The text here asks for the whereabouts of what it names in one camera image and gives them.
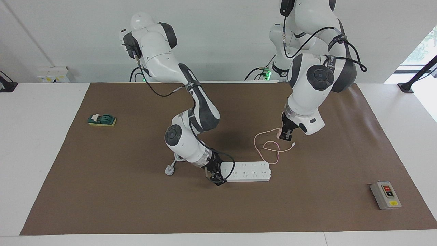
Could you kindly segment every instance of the power strip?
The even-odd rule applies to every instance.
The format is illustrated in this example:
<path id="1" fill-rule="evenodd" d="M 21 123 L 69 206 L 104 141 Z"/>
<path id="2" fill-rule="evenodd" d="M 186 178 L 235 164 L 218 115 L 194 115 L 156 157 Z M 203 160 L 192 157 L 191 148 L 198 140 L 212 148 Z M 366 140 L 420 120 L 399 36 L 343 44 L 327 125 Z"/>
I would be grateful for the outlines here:
<path id="1" fill-rule="evenodd" d="M 220 170 L 226 177 L 232 170 L 232 162 L 222 162 Z M 270 165 L 267 162 L 235 162 L 228 182 L 267 182 L 270 180 Z"/>

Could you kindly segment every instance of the black pole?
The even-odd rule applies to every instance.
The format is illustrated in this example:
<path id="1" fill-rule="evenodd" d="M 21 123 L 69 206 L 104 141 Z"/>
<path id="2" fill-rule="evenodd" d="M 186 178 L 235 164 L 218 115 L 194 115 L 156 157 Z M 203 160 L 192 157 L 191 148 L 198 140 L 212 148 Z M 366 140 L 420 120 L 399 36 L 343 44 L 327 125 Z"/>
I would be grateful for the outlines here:
<path id="1" fill-rule="evenodd" d="M 4 88 L 0 89 L 0 92 L 13 92 L 17 87 L 18 83 L 16 82 L 8 82 L 0 75 L 0 84 L 3 85 Z"/>
<path id="2" fill-rule="evenodd" d="M 414 91 L 411 89 L 411 86 L 418 80 L 420 79 L 430 68 L 432 68 L 435 64 L 437 63 L 437 56 L 434 56 L 434 58 L 428 62 L 427 65 L 425 65 L 422 70 L 420 70 L 419 72 L 417 72 L 416 75 L 414 75 L 413 78 L 410 79 L 410 81 L 406 82 L 406 83 L 399 83 L 398 86 L 401 89 L 401 91 L 403 92 L 409 92 L 409 93 L 413 93 Z"/>

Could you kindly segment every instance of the white wall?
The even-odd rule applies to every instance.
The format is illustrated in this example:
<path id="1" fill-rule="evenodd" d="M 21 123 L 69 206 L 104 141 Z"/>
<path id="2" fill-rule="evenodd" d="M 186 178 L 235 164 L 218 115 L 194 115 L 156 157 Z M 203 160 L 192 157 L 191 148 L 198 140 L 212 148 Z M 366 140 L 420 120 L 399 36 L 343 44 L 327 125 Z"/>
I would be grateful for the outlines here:
<path id="1" fill-rule="evenodd" d="M 265 65 L 274 54 L 269 29 L 283 20 L 276 0 L 1 0 L 0 69 L 18 82 L 34 82 L 35 68 L 49 63 L 2 1 L 78 82 L 128 80 L 135 63 L 118 32 L 136 11 L 174 27 L 174 54 L 202 81 L 242 80 Z M 432 0 L 338 0 L 335 13 L 369 68 L 357 82 L 383 83 L 435 26 L 436 12 Z"/>

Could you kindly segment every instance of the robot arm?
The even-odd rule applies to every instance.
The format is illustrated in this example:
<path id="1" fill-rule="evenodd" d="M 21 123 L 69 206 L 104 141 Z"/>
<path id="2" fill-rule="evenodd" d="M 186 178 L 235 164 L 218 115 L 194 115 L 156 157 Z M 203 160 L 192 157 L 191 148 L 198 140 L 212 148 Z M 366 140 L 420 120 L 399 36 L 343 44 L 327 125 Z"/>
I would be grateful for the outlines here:
<path id="1" fill-rule="evenodd" d="M 172 126 L 165 132 L 167 146 L 175 152 L 177 160 L 187 160 L 211 172 L 209 179 L 216 185 L 225 183 L 218 153 L 197 138 L 197 134 L 217 127 L 219 111 L 190 68 L 179 63 L 172 54 L 171 49 L 177 44 L 173 28 L 169 24 L 156 23 L 143 12 L 132 17 L 131 28 L 132 32 L 121 31 L 121 42 L 129 56 L 137 60 L 139 68 L 159 82 L 184 84 L 194 101 L 192 108 L 173 118 Z"/>
<path id="2" fill-rule="evenodd" d="M 272 68 L 287 78 L 293 93 L 282 114 L 280 139 L 291 141 L 291 132 L 296 128 L 306 135 L 322 129 L 325 124 L 317 108 L 330 91 L 343 91 L 355 81 L 356 67 L 343 26 L 333 13 L 335 3 L 335 0 L 281 1 L 280 13 L 287 17 L 286 28 L 284 24 L 271 28 L 270 39 L 277 51 Z M 327 44 L 329 55 L 295 54 L 312 48 L 315 42 L 309 39 L 311 36 Z"/>

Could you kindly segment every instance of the brown table mat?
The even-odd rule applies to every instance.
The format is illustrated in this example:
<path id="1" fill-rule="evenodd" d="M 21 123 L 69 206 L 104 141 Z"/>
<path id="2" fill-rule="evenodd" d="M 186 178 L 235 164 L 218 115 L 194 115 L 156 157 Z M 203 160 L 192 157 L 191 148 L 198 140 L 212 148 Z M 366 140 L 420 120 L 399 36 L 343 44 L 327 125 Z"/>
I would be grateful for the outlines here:
<path id="1" fill-rule="evenodd" d="M 253 137 L 281 125 L 289 86 L 203 86 L 221 120 L 199 137 L 237 161 L 259 161 Z M 153 87 L 165 93 L 176 85 Z M 217 187 L 186 162 L 177 163 L 173 176 L 164 173 L 173 161 L 164 132 L 174 115 L 191 106 L 183 90 L 160 98 L 146 84 L 91 84 L 21 235 L 437 228 L 356 85 L 331 93 L 320 106 L 326 123 L 321 131 L 293 132 L 296 146 L 280 154 L 266 183 Z M 95 113 L 117 117 L 115 127 L 89 126 Z M 271 133 L 257 142 L 261 147 L 274 139 Z M 275 153 L 262 153 L 275 161 Z M 378 180 L 392 182 L 401 209 L 378 209 L 369 188 Z"/>

